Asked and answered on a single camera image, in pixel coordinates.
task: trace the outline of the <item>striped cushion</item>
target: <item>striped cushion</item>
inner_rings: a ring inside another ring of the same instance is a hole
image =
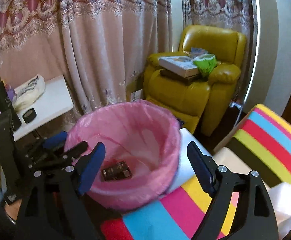
[[[264,105],[257,105],[227,144],[273,187],[291,184],[291,125]]]
[[[198,229],[211,198],[194,176],[181,187],[147,206],[121,219],[109,220],[101,225],[107,240],[189,240]],[[228,235],[235,213],[230,204],[218,238]]]

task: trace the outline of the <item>red stripe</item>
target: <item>red stripe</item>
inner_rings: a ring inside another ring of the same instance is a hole
[[[271,154],[274,155],[291,173],[291,155],[273,137],[250,119],[246,120],[242,129],[271,152]]]
[[[285,134],[291,140],[291,133],[289,133],[284,127],[282,127],[272,117],[270,117],[269,115],[267,115],[265,112],[263,112],[259,108],[255,108],[254,109],[254,112],[257,112],[258,114],[262,115],[266,120],[268,120],[270,123],[272,123],[276,128],[278,128],[283,134]]]
[[[100,229],[106,240],[133,240],[122,218],[105,221]]]
[[[162,198],[160,202],[186,236],[191,239],[204,218],[202,210],[182,187]],[[218,239],[222,237],[224,234],[220,233]]]

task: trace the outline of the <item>yellow stripe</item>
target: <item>yellow stripe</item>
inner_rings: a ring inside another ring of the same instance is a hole
[[[207,209],[210,205],[211,198],[207,193],[205,193],[196,176],[193,176],[187,182],[182,185],[182,188],[186,191],[186,193],[190,196],[190,198],[196,203],[196,205],[202,210],[202,212],[206,213]],[[226,214],[221,232],[227,236],[230,232],[230,228],[234,219],[236,207],[230,203],[228,213]]]
[[[270,116],[278,124],[280,124],[285,130],[287,130],[288,133],[291,134],[291,125],[286,120],[284,120],[283,118],[281,118],[276,113],[274,113],[272,110],[270,110],[269,108],[267,108],[266,106],[264,106],[262,104],[258,104],[255,107],[257,107],[260,110],[262,110],[263,112],[265,112],[268,116]]]
[[[287,168],[251,135],[244,130],[238,130],[234,135],[234,138],[238,139],[243,145],[252,151],[253,154],[267,165],[281,181],[291,184],[291,173]]]

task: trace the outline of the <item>black stripe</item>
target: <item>black stripe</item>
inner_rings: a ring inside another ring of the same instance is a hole
[[[226,147],[233,151],[252,170],[257,171],[269,187],[274,187],[282,182],[266,164],[236,138],[232,138]]]

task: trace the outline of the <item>magenta stripe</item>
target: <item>magenta stripe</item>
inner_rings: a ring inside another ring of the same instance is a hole
[[[272,123],[276,128],[278,128],[282,133],[284,133],[291,140],[291,134],[286,129],[284,129],[278,122],[276,122],[272,117],[268,116],[265,112],[263,112],[259,108],[255,108],[254,111],[262,115],[266,120]]]
[[[177,188],[160,201],[186,236],[191,239],[203,220],[202,210],[182,187]],[[220,233],[218,239],[222,237],[224,234]]]

